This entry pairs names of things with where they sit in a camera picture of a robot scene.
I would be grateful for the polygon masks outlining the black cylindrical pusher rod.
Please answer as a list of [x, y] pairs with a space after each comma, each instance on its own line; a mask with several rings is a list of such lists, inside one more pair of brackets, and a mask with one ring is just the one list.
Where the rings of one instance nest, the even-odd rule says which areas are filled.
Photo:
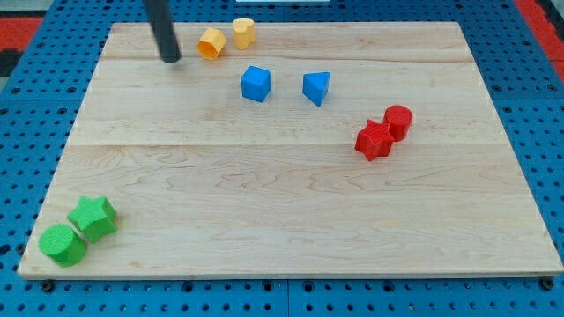
[[168, 0], [144, 0], [143, 3], [160, 59], [164, 63], [178, 62], [182, 55], [174, 31]]

